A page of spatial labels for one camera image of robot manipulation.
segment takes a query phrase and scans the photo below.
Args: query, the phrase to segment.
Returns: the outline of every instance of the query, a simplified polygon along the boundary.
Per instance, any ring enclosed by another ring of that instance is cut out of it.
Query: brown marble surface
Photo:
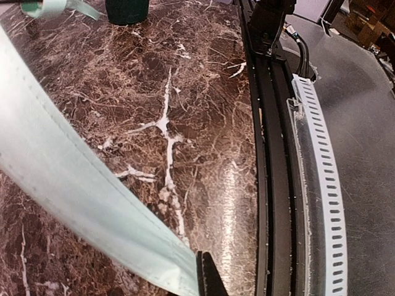
[[[194,251],[213,254],[230,295],[253,295],[256,160],[235,8],[151,0],[148,20],[130,27],[13,8],[1,23],[98,157]],[[0,235],[2,296],[165,295],[1,173]]]

